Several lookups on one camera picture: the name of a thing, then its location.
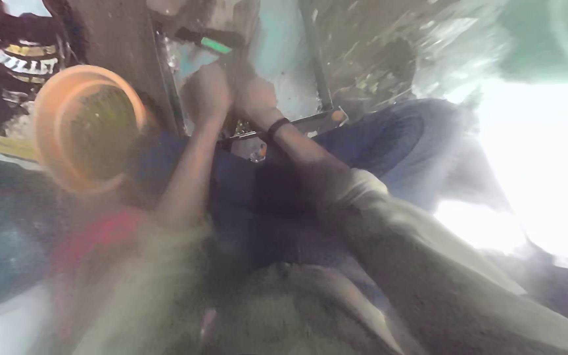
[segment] leg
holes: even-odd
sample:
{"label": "leg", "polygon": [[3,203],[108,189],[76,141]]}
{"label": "leg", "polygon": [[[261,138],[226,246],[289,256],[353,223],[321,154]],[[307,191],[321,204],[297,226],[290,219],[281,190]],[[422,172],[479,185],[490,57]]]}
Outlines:
{"label": "leg", "polygon": [[432,211],[468,118],[469,113],[446,101],[408,101],[316,141],[346,164],[376,175],[395,197]]}

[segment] shirt sleeve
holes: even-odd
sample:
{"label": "shirt sleeve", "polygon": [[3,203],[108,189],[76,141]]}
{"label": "shirt sleeve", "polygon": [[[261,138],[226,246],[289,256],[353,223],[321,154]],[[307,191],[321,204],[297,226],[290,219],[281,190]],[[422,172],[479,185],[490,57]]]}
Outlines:
{"label": "shirt sleeve", "polygon": [[83,335],[75,354],[164,354],[197,348],[207,307],[209,221],[166,230],[141,228],[138,256],[124,265],[110,299]]}
{"label": "shirt sleeve", "polygon": [[436,354],[568,354],[568,319],[524,290],[430,214],[371,173],[329,182],[319,213],[422,346]]}

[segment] wrist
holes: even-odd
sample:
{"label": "wrist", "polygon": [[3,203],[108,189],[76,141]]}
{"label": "wrist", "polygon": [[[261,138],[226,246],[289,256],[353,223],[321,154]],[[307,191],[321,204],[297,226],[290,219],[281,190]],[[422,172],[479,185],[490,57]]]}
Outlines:
{"label": "wrist", "polygon": [[277,108],[271,108],[268,110],[263,110],[256,114],[256,119],[254,122],[257,128],[262,132],[267,132],[271,126],[276,123],[279,119],[284,118],[284,115]]}

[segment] yellow object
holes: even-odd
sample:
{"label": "yellow object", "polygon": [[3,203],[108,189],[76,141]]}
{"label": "yellow object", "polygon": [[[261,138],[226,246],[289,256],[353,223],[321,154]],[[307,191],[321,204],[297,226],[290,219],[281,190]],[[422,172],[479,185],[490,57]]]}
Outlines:
{"label": "yellow object", "polygon": [[48,47],[21,47],[16,44],[11,44],[6,48],[6,52],[24,57],[42,57],[46,54],[56,53],[56,46],[50,45]]}
{"label": "yellow object", "polygon": [[26,140],[0,136],[0,153],[27,160],[36,160],[32,142]]}

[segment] black wristband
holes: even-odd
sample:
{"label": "black wristband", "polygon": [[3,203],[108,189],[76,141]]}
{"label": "black wristband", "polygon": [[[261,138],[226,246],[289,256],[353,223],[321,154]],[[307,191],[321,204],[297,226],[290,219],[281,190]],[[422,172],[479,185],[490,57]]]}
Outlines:
{"label": "black wristband", "polygon": [[290,121],[288,120],[288,118],[284,117],[275,121],[275,123],[271,125],[271,128],[269,128],[269,130],[266,132],[266,138],[269,140],[269,142],[273,141],[275,133],[277,133],[280,127],[286,125],[287,123],[290,123]]}

